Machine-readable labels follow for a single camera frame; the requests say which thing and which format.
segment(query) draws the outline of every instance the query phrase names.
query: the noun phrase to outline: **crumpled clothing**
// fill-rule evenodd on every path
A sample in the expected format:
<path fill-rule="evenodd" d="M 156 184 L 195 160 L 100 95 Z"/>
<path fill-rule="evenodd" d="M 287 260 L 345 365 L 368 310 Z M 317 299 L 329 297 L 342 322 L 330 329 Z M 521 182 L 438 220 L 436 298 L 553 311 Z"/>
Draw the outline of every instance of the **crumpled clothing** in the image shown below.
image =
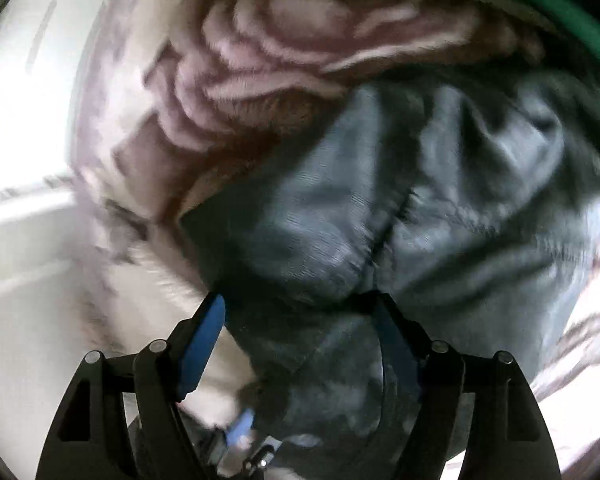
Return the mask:
<path fill-rule="evenodd" d="M 276 464 L 389 478 L 417 398 L 352 298 L 388 293 L 432 338 L 506 349 L 531 381 L 600 242 L 600 80 L 503 63 L 385 74 L 182 227 L 261 381 L 256 427 L 286 440 Z"/>
<path fill-rule="evenodd" d="M 105 238 L 111 238 L 106 225 L 109 222 L 102 224 L 103 203 L 107 200 L 115 200 L 135 212 L 142 211 L 128 200 L 123 181 L 118 179 L 117 171 L 109 166 L 108 160 L 106 171 L 102 170 L 100 158 L 108 159 L 113 146 L 134 134 L 138 129 L 138 119 L 152 107 L 150 95 L 142 89 L 138 69 L 144 73 L 146 67 L 155 63 L 159 44 L 167 37 L 164 25 L 174 15 L 177 1 L 113 0 L 110 3 L 102 20 L 78 106 L 74 169 L 78 206 L 82 212 L 80 219 L 84 221 L 84 225 L 80 226 L 84 231 L 79 237 L 80 268 L 86 274 L 88 294 L 106 313 L 109 327 L 120 338 L 126 352 L 135 352 L 152 339 L 168 334 L 179 319 L 192 315 L 205 294 L 205 289 L 199 288 L 198 282 L 185 282 L 173 275 L 173 262 L 164 259 L 169 261 L 169 265 L 165 266 L 154 254 L 155 247 L 144 242 L 120 240 L 115 251 L 120 255 L 120 263 L 113 263 L 109 243 L 105 241 Z M 548 53 L 552 51 L 551 46 L 545 44 L 544 47 Z M 214 178 L 212 172 L 208 172 L 200 180 L 209 182 L 213 187 Z M 202 185 L 202 182 L 196 184 L 199 189 Z M 123 238 L 129 237 L 133 237 L 133 233 L 125 228 Z M 179 246 L 173 249 L 180 251 Z M 132 273 L 132 279 L 121 281 L 122 272 Z M 585 326 L 597 327 L 600 274 L 593 277 L 595 279 L 580 297 L 578 308 L 571 316 L 572 326 L 582 322 Z M 148 288 L 138 290 L 139 282 Z M 545 399 L 541 407 L 557 447 L 563 475 L 570 479 L 579 479 L 582 471 L 591 468 L 600 459 L 599 440 L 578 461 L 578 457 L 600 437 L 600 356 L 592 352 L 593 347 L 596 350 L 600 348 L 600 334 L 590 328 L 586 328 L 585 332 L 585 335 L 582 332 L 573 335 L 571 331 L 565 332 L 560 347 L 555 349 L 555 361 L 549 358 L 548 368 L 534 382 L 541 392 L 558 390 L 558 394 Z M 571 353 L 562 354 L 564 349 Z M 581 362 L 582 355 L 591 362 L 591 366 L 574 379 L 570 365 Z M 196 395 L 187 397 L 186 409 L 196 416 L 208 416 L 204 420 L 210 426 L 229 424 L 238 413 L 232 404 L 238 384 L 227 386 L 226 383 L 247 369 L 248 364 L 234 354 L 223 353 L 219 363 L 211 363 L 208 370 L 214 387 L 209 389 L 203 378 Z M 219 383 L 216 382 L 216 374 L 221 374 Z M 568 412 L 573 406 L 578 406 L 578 409 L 576 412 L 571 410 L 573 416 L 565 418 L 565 410 Z M 462 455 L 448 463 L 443 478 L 456 478 L 461 462 Z M 274 478 L 282 478 L 275 470 L 269 473 Z M 289 474 L 284 478 L 297 477 Z"/>
<path fill-rule="evenodd" d="M 516 52 L 542 59 L 536 30 L 472 0 L 183 0 L 116 165 L 136 212 L 169 221 L 383 70 Z"/>

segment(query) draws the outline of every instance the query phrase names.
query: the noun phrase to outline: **white plastic surface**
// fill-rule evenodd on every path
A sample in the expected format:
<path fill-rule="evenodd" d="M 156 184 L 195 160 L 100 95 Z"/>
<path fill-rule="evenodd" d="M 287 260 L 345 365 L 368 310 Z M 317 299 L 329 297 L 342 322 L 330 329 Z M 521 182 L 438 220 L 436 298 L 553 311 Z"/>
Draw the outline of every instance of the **white plastic surface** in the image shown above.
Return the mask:
<path fill-rule="evenodd" d="M 0 204 L 0 456 L 32 480 L 51 420 L 89 348 L 72 263 L 69 190 Z"/>
<path fill-rule="evenodd" d="M 108 0 L 11 0 L 0 15 L 0 190 L 68 172 L 74 88 Z"/>

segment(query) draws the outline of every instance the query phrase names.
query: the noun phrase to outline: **pink patterned fabric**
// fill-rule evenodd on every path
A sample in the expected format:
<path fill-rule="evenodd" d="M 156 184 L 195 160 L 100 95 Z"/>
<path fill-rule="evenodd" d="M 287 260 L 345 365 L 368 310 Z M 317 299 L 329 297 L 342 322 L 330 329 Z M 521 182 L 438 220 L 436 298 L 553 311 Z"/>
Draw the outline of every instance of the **pink patterned fabric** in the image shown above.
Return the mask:
<path fill-rule="evenodd" d="M 151 220 L 166 221 L 361 80 L 515 52 L 541 59 L 535 30 L 471 0 L 184 0 L 146 75 L 155 113 L 116 163 Z"/>

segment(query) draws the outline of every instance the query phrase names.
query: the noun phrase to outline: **gray garment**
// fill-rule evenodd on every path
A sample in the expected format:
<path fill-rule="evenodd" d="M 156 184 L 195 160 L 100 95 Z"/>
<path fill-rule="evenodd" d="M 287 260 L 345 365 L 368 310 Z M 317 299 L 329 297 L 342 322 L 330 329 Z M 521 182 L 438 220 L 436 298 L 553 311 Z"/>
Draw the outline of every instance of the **gray garment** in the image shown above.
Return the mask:
<path fill-rule="evenodd" d="M 388 478 L 418 402 L 351 298 L 387 292 L 432 338 L 507 349 L 531 380 L 600 239 L 600 82 L 501 64 L 391 72 L 182 227 L 261 379 L 256 427 L 312 436 L 276 465 Z"/>

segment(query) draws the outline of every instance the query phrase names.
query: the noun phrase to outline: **pile of clothes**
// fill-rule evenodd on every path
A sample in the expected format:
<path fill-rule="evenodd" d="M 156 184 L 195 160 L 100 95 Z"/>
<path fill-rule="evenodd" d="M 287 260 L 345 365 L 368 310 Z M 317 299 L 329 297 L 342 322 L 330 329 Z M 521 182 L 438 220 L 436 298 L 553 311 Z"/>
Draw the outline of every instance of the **pile of clothes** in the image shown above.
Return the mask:
<path fill-rule="evenodd" d="M 182 0 L 115 126 L 87 97 L 111 23 L 77 137 L 94 265 L 150 254 L 222 292 L 276 465 L 391 476 L 418 397 L 361 293 L 536 376 L 600 263 L 600 24 L 576 0 Z"/>

